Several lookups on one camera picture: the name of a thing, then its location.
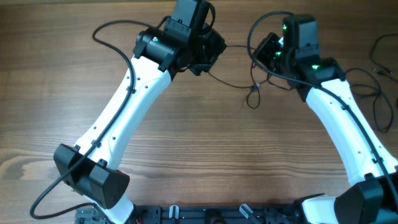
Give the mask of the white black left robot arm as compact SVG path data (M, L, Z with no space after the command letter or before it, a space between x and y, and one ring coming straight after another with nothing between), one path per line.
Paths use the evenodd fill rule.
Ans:
M136 39L124 80L92 127L53 159L63 181L85 196L109 223L128 223L134 205L125 191L130 178L119 170L126 146L157 97L175 75L207 72L225 50L222 36L206 23L208 1L178 1L171 16L147 26Z

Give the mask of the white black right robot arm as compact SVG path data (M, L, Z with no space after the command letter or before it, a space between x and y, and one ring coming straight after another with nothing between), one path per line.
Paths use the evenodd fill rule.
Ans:
M264 72L284 79L318 116L343 161L349 189L337 197L296 201L300 223L396 223L397 160L358 108L346 73L321 58L317 22L283 12L282 37L269 34L248 54Z

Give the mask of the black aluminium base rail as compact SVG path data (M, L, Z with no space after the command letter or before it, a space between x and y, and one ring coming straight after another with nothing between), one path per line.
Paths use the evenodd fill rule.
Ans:
M136 206L127 219L130 224L243 224L243 223L306 223L296 204L269 204L262 207L160 207Z

